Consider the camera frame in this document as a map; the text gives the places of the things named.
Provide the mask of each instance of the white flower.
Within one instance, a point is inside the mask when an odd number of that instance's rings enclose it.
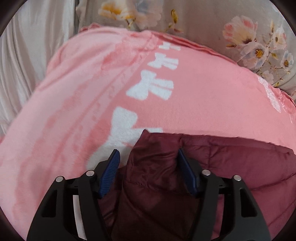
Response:
[[[241,51],[243,64],[248,69],[258,69],[267,60],[268,49],[260,43],[250,42]]]
[[[257,23],[245,16],[234,17],[230,23],[225,24],[223,36],[228,42],[236,45],[245,45],[255,40]]]
[[[267,80],[267,82],[271,83],[272,80],[274,79],[274,76],[272,73],[270,73],[268,70],[264,71],[262,73],[262,77]]]
[[[118,21],[134,22],[142,30],[155,27],[162,10],[163,0],[108,0],[102,3],[99,14]]]
[[[274,49],[285,49],[287,47],[286,34],[283,27],[276,30],[273,35]]]
[[[281,60],[281,67],[285,71],[289,71],[292,68],[293,64],[294,64],[293,55],[289,53],[288,50],[286,50]]]

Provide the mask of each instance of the pink blanket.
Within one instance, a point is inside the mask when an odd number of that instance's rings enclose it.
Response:
[[[296,150],[296,108],[279,89],[204,46],[102,27],[65,43],[0,144],[0,206],[26,238],[55,177],[116,148],[125,164],[143,129],[254,138]]]

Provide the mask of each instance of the silver screw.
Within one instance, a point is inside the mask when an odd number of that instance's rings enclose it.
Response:
[[[89,170],[89,171],[86,172],[86,175],[87,175],[88,177],[91,177],[91,176],[94,175],[94,171],[93,171],[93,170]]]
[[[211,172],[207,169],[204,169],[204,170],[202,170],[202,174],[205,176],[209,176],[209,175],[211,175]]]
[[[56,178],[56,182],[60,183],[61,181],[63,181],[63,179],[64,179],[63,177],[59,176]]]
[[[242,180],[241,176],[239,176],[239,175],[234,175],[233,178],[234,178],[234,180],[236,180],[238,182]]]

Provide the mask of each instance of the burgundy quilted cloth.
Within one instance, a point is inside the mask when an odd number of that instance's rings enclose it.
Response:
[[[217,176],[240,175],[275,237],[295,209],[296,156],[291,149],[251,139],[144,131],[115,185],[99,205],[113,240],[184,240],[198,199],[176,168],[178,149]],[[219,199],[213,238],[223,214]]]

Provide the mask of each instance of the floral bedsheet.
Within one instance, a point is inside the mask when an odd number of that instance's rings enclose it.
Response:
[[[150,29],[206,45],[296,99],[296,36],[269,0],[80,0],[76,11],[80,27]]]

